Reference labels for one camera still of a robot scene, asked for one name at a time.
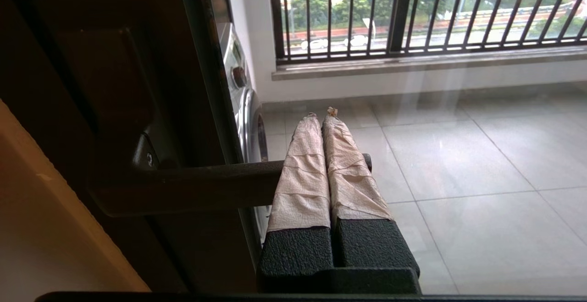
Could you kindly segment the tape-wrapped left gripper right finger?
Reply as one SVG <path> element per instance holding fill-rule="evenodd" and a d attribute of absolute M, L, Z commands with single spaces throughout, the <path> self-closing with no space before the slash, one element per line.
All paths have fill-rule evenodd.
<path fill-rule="evenodd" d="M 347 125 L 329 107 L 321 126 L 330 188 L 335 260 L 343 267 L 419 271 Z"/>

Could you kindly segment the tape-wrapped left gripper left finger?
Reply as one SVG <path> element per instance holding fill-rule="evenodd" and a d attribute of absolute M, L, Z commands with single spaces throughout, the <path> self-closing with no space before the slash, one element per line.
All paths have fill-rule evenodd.
<path fill-rule="evenodd" d="M 331 196 L 321 124 L 296 125 L 273 196 L 257 268 L 260 291 L 319 291 L 333 269 Z"/>

